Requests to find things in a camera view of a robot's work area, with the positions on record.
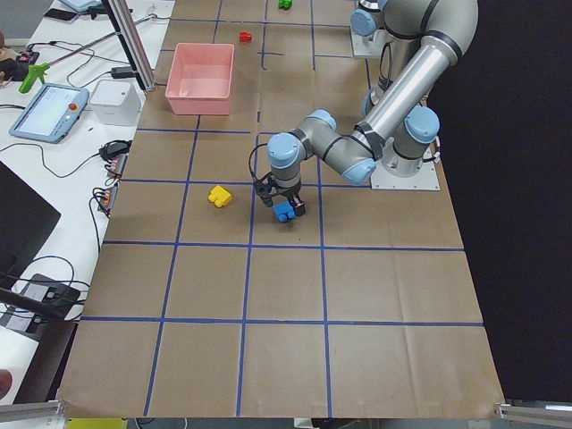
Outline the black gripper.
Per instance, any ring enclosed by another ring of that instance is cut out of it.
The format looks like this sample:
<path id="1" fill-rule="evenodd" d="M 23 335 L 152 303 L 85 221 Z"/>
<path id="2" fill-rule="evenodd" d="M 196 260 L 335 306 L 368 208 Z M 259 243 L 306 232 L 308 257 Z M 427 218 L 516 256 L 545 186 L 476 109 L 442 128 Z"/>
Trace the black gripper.
<path id="1" fill-rule="evenodd" d="M 277 197 L 284 197 L 294 206 L 294 212 L 296 216 L 304 215 L 306 211 L 305 202 L 302 201 L 299 192 L 301 189 L 301 180 L 298 180 L 291 186 L 280 185 L 275 178 L 270 179 L 271 189 L 273 192 L 270 194 L 271 200 Z"/>

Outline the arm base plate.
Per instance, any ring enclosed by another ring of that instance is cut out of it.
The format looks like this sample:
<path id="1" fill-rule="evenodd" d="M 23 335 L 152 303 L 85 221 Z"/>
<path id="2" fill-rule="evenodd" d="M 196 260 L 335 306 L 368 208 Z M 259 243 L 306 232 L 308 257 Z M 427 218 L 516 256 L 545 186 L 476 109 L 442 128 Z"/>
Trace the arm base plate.
<path id="1" fill-rule="evenodd" d="M 434 162 L 414 161 L 415 170 L 404 176 L 399 169 L 398 156 L 385 156 L 376 162 L 376 169 L 370 178 L 371 188 L 377 190 L 439 191 L 441 189 Z"/>
<path id="2" fill-rule="evenodd" d="M 378 58 L 386 42 L 386 33 L 378 29 L 369 36 L 360 36 L 351 32 L 352 54 L 356 58 Z"/>

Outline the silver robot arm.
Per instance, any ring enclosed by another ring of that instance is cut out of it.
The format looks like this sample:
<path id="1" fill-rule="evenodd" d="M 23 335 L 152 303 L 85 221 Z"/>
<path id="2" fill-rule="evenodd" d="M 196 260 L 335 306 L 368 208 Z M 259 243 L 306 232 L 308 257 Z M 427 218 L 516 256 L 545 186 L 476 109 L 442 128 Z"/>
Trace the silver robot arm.
<path id="1" fill-rule="evenodd" d="M 297 128 L 266 144 L 271 170 L 253 180 L 266 206 L 284 197 L 294 215 L 306 212 L 299 192 L 300 165 L 316 156 L 354 185 L 369 180 L 381 164 L 411 177 L 440 129 L 436 113 L 420 104 L 433 84 L 468 50 L 478 23 L 476 1 L 362 1 L 352 13 L 354 33 L 387 36 L 381 49 L 378 84 L 364 101 L 365 117 L 343 136 L 325 110 L 309 114 Z"/>
<path id="2" fill-rule="evenodd" d="M 350 16 L 352 33 L 362 38 L 372 38 L 379 31 L 385 31 L 382 12 L 387 3 L 388 0 L 358 0 Z"/>

